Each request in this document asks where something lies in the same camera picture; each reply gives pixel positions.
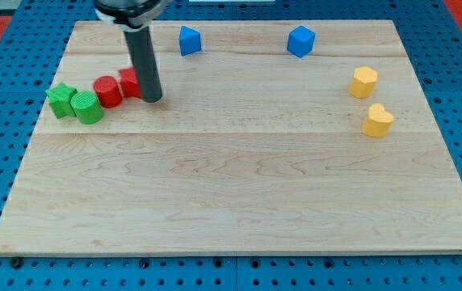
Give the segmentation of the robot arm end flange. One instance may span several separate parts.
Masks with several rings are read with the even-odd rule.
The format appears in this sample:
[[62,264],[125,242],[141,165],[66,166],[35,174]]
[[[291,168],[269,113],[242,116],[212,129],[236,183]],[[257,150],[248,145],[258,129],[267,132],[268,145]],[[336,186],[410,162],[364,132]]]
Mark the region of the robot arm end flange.
[[156,19],[171,0],[94,0],[96,15],[124,32],[136,32]]

